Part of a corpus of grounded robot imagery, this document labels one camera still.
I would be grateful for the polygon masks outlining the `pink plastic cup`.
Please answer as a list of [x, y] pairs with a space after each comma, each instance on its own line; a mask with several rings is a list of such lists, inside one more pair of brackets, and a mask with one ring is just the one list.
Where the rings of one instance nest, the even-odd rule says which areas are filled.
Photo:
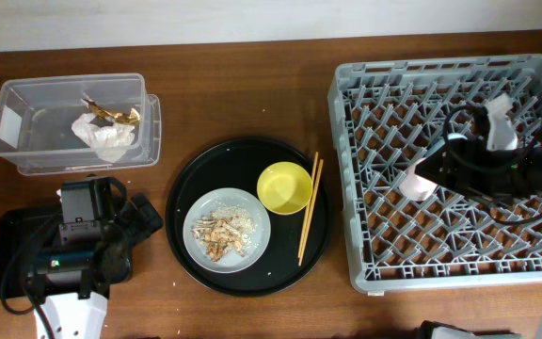
[[435, 193], [438, 185], [416, 174], [415, 170], [424, 158], [412, 163], [405, 170], [405, 178], [398, 186], [402, 195], [412, 201], [422, 202]]

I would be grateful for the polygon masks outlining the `grey plate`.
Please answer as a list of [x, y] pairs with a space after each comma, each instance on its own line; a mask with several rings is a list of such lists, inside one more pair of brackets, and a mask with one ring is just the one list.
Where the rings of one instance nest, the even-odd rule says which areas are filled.
[[[209, 215], [223, 204], [245, 208], [252, 216], [256, 230], [251, 234], [251, 244], [245, 257], [230, 252], [218, 262], [205, 255], [205, 248], [191, 233], [193, 222]], [[183, 222], [183, 244], [189, 257], [198, 267], [214, 273], [231, 274], [253, 266], [262, 258], [271, 237], [270, 217], [265, 207], [252, 194], [237, 188], [219, 188], [204, 194], [192, 204]]]

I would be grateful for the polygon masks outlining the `food scraps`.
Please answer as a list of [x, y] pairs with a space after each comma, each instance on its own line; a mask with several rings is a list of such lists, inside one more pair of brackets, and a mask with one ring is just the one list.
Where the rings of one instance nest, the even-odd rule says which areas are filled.
[[255, 222], [245, 208], [223, 204], [196, 219], [191, 233], [205, 248], [205, 255], [218, 262], [230, 252], [245, 257], [255, 230]]

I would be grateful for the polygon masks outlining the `white napkin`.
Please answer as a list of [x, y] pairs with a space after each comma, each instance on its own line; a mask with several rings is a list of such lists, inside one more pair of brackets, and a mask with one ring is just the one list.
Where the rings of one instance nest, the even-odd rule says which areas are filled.
[[95, 149], [100, 159], [115, 163], [126, 153], [134, 139], [134, 126], [114, 122], [112, 125], [98, 126], [93, 113], [82, 114], [72, 123], [73, 133], [85, 142], [89, 148]]

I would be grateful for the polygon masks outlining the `gold snack wrapper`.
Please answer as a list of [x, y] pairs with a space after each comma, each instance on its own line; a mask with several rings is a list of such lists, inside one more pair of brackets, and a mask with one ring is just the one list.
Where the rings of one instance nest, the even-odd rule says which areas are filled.
[[130, 126], [138, 126], [140, 124], [141, 115], [135, 108], [132, 108], [128, 113], [124, 113], [104, 108], [96, 104], [88, 96], [82, 98], [81, 101], [87, 106], [92, 114], [101, 120]]

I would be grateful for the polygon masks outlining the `yellow plastic bowl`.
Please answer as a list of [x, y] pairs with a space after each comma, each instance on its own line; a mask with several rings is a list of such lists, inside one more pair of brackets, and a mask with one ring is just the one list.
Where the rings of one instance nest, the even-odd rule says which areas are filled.
[[312, 178], [296, 163], [278, 162], [263, 170], [256, 191], [267, 210], [278, 215], [292, 215], [310, 202]]

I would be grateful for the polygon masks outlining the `wooden chopstick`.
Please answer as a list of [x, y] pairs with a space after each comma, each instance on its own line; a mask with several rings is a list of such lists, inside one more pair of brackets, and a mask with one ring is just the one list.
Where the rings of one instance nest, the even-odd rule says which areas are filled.
[[310, 207], [310, 210], [309, 210], [308, 225], [306, 227], [305, 236], [304, 236], [304, 244], [303, 244], [304, 246], [303, 246], [302, 251], [301, 251], [301, 254], [302, 254], [301, 260], [298, 261], [299, 266], [302, 265], [303, 260], [304, 260], [304, 254], [305, 254], [305, 250], [306, 250], [307, 242], [308, 242], [308, 235], [309, 235], [310, 227], [311, 227], [312, 215], [313, 215], [313, 212], [314, 212], [317, 193], [318, 193], [319, 185], [320, 185], [320, 181], [321, 181], [321, 175], [322, 175], [322, 172], [323, 172], [324, 160], [319, 157], [317, 165], [318, 166], [317, 166], [317, 170], [316, 170], [316, 173], [315, 173], [316, 175], [315, 175], [314, 186], [313, 186], [313, 191], [312, 191], [311, 207]]
[[304, 214], [304, 219], [303, 219], [303, 224], [302, 224], [302, 229], [301, 229], [301, 235], [300, 235], [300, 240], [299, 240], [299, 246], [298, 246], [298, 252], [297, 252], [297, 259], [298, 261], [301, 260], [301, 251], [302, 251], [302, 248], [303, 248], [303, 244], [304, 244], [304, 236], [305, 236], [305, 231], [306, 231], [306, 227], [308, 225], [308, 219], [309, 219], [309, 210], [310, 210], [310, 207], [311, 207], [311, 201], [312, 201], [312, 191], [313, 191], [313, 186], [314, 186], [314, 179], [315, 179], [315, 173], [316, 173], [316, 170], [317, 170], [317, 164], [318, 164], [318, 160], [319, 160], [319, 153], [318, 152], [315, 152], [314, 154], [314, 158], [313, 158], [313, 166], [312, 166], [312, 171], [311, 171], [311, 197], [310, 197], [310, 200], [308, 201], [306, 207], [305, 207], [305, 214]]

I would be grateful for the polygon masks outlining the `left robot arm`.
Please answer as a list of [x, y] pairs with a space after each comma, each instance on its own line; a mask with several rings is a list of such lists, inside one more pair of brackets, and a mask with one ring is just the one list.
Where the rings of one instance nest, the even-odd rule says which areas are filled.
[[164, 221], [138, 193], [111, 218], [66, 224], [58, 208], [5, 213], [0, 220], [0, 300], [25, 297], [39, 338], [97, 338], [110, 288], [133, 274], [133, 249]]

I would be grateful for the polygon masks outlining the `grey dishwasher rack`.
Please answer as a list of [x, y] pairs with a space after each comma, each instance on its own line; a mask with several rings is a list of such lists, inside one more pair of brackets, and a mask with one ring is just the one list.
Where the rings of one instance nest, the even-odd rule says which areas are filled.
[[542, 55], [346, 63], [328, 92], [343, 189], [350, 280], [389, 291], [542, 283], [542, 196], [486, 208], [439, 187], [415, 202], [407, 167], [444, 130], [475, 133], [470, 111], [501, 94], [520, 146], [540, 126]]

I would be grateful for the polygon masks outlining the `clear plastic waste bin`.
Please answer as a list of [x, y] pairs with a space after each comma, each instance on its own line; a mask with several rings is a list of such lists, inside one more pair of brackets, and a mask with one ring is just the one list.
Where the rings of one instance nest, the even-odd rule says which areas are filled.
[[[72, 123], [91, 113], [81, 101], [128, 113], [138, 110], [135, 139], [117, 162], [103, 161], [77, 137]], [[124, 170], [155, 165], [162, 141], [158, 98], [138, 73], [107, 73], [17, 79], [0, 90], [0, 157], [22, 175]]]

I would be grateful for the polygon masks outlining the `round black serving tray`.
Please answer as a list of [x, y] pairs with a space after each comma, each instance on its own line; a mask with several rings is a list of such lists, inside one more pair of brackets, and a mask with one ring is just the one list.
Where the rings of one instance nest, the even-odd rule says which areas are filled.
[[188, 254], [183, 223], [188, 208], [204, 194], [218, 188], [238, 188], [256, 193], [258, 177], [268, 166], [294, 162], [310, 170], [312, 161], [298, 149], [270, 137], [239, 137], [207, 149], [180, 172], [167, 199], [167, 241], [178, 262], [195, 280], [217, 292], [236, 297], [261, 297], [277, 293], [304, 278], [321, 259], [331, 238], [332, 206], [326, 188], [319, 187], [311, 229], [302, 264], [296, 251], [300, 239], [301, 212], [270, 215], [270, 244], [262, 258], [236, 273], [214, 273]]

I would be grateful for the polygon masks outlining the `black rectangular tray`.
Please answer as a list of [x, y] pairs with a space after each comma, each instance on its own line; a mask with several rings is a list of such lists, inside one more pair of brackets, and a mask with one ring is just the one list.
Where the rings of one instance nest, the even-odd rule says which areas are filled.
[[63, 246], [53, 206], [6, 212], [0, 218], [0, 299], [36, 300], [76, 292], [109, 296], [112, 284], [133, 273], [132, 246], [119, 241]]

